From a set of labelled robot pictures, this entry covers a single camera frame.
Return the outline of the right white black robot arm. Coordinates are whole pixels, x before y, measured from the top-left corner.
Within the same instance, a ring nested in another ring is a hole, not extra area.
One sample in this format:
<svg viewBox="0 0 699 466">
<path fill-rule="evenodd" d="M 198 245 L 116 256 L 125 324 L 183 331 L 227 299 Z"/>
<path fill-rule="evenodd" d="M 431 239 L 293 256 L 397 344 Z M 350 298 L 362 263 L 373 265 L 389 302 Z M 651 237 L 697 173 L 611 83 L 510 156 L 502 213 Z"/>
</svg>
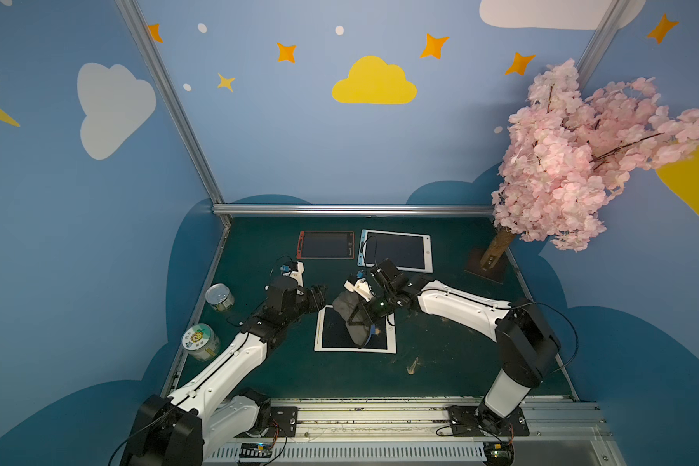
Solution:
<svg viewBox="0 0 699 466">
<path fill-rule="evenodd" d="M 552 372 L 561 343 L 533 301 L 493 300 L 454 289 L 425 276 L 407 277 L 386 260 L 370 270 L 376 287 L 363 273 L 347 281 L 345 289 L 358 297 L 351 305 L 348 326 L 369 333 L 398 309 L 418 310 L 458 323 L 491 339 L 499 351 L 501 369 L 475 411 L 450 409 L 452 422 L 475 423 L 494 433 L 520 421 L 520 404 Z"/>
</svg>

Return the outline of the blue wiping cloth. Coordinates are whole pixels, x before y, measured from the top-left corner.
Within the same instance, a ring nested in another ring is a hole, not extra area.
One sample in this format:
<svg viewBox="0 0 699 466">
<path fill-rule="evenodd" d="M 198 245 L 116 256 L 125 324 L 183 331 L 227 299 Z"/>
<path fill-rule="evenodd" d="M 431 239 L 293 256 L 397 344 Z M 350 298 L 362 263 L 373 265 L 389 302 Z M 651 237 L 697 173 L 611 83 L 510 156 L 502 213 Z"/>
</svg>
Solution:
<svg viewBox="0 0 699 466">
<path fill-rule="evenodd" d="M 353 290 L 354 281 L 346 281 L 345 289 L 332 302 L 333 309 L 343 318 L 351 341 L 364 348 L 374 334 L 375 321 L 370 314 L 370 302 L 366 302 Z"/>
</svg>

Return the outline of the white blue drawing tablet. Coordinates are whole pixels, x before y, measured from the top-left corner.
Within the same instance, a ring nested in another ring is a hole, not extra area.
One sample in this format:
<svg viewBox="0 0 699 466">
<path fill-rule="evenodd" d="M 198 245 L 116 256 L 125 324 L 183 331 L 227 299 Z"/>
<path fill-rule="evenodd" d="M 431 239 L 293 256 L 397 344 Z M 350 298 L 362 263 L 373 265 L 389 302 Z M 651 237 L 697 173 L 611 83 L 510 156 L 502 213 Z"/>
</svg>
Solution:
<svg viewBox="0 0 699 466">
<path fill-rule="evenodd" d="M 431 236 L 363 229 L 357 265 L 374 267 L 389 259 L 401 271 L 433 272 Z"/>
</svg>

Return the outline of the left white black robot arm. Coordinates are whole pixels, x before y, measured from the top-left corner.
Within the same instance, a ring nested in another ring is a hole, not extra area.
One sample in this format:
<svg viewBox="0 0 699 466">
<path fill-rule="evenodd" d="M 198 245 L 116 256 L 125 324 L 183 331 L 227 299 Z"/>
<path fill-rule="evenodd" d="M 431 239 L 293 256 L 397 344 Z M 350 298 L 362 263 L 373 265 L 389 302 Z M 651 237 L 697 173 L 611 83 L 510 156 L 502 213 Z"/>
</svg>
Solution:
<svg viewBox="0 0 699 466">
<path fill-rule="evenodd" d="M 269 398 L 248 391 L 228 396 L 287 337 L 287 328 L 326 306 L 325 285 L 304 287 L 280 276 L 266 289 L 265 304 L 242 325 L 231 344 L 202 372 L 167 396 L 151 395 L 140 406 L 130 434 L 110 465 L 201 465 L 228 440 L 262 432 Z"/>
</svg>

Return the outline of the white frame drawing tablet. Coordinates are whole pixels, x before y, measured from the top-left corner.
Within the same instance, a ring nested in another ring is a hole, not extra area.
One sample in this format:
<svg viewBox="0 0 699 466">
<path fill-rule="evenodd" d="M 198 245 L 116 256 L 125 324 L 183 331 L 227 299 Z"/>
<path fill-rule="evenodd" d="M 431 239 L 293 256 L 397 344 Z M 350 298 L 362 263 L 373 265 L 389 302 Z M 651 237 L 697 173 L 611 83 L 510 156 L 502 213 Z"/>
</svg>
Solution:
<svg viewBox="0 0 699 466">
<path fill-rule="evenodd" d="M 317 353 L 397 353 L 396 328 L 393 316 L 387 316 L 371 328 L 366 345 L 353 343 L 346 323 L 331 305 L 318 312 L 314 351 Z"/>
</svg>

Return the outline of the red frame drawing tablet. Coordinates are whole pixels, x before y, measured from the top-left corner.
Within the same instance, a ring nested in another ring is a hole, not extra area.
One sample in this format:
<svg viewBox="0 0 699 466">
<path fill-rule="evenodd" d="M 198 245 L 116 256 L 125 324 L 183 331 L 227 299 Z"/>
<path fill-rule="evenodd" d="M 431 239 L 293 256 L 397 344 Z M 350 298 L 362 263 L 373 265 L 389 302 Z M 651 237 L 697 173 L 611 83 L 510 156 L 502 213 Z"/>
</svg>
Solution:
<svg viewBox="0 0 699 466">
<path fill-rule="evenodd" d="M 355 258 L 355 235 L 351 231 L 301 231 L 298 260 L 344 260 Z"/>
</svg>

